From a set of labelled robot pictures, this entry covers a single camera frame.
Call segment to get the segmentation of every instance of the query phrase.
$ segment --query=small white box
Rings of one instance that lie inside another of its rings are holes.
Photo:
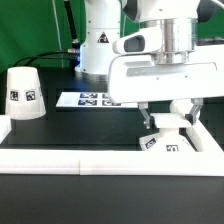
[[[11,131],[11,120],[9,115],[0,115],[0,144]]]

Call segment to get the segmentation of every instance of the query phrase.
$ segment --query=green wall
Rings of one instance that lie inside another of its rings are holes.
[[[58,50],[52,0],[0,0],[0,72],[17,60],[39,53]],[[78,37],[85,38],[84,0],[71,0]],[[69,26],[63,0],[56,0],[62,47],[71,47]],[[125,34],[137,30],[127,20]],[[208,23],[199,25],[199,37],[224,37],[224,11]],[[36,62],[39,66],[61,66],[59,61]]]

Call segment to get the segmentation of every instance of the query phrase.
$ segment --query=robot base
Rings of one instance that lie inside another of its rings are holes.
[[[108,81],[108,74],[91,74],[87,72],[82,72],[79,69],[75,69],[75,76],[80,79],[87,79],[90,81],[103,81],[106,82]]]

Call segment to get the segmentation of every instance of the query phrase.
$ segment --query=black square label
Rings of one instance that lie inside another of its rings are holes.
[[[167,152],[178,152],[179,148],[178,145],[167,145],[166,150]]]
[[[97,100],[79,100],[79,106],[96,106]]]
[[[35,91],[27,91],[26,92],[26,101],[36,100]]]
[[[19,100],[19,92],[18,91],[10,91],[10,100],[18,101]]]
[[[98,97],[97,93],[81,93],[80,98],[86,99],[96,99]]]
[[[155,138],[153,138],[153,139],[151,139],[149,142],[147,142],[146,144],[145,144],[145,147],[147,148],[147,149],[149,149],[149,148],[151,148],[153,145],[155,145],[156,144],[156,140],[155,140]]]
[[[105,107],[109,107],[109,106],[121,106],[121,104],[119,103],[112,103],[110,100],[103,100],[102,101],[102,105]]]

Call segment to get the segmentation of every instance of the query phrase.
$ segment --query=white plastic housing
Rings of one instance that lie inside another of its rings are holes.
[[[30,120],[46,113],[36,68],[8,69],[5,113],[15,120]]]
[[[116,56],[112,44],[120,37],[121,7],[118,0],[85,0],[86,40],[81,45],[77,72],[106,75]]]
[[[150,55],[118,57],[110,67],[109,97],[131,103],[224,96],[222,51],[222,45],[198,47],[188,64],[167,66],[155,66]]]
[[[138,0],[136,22],[197,18],[200,0]]]

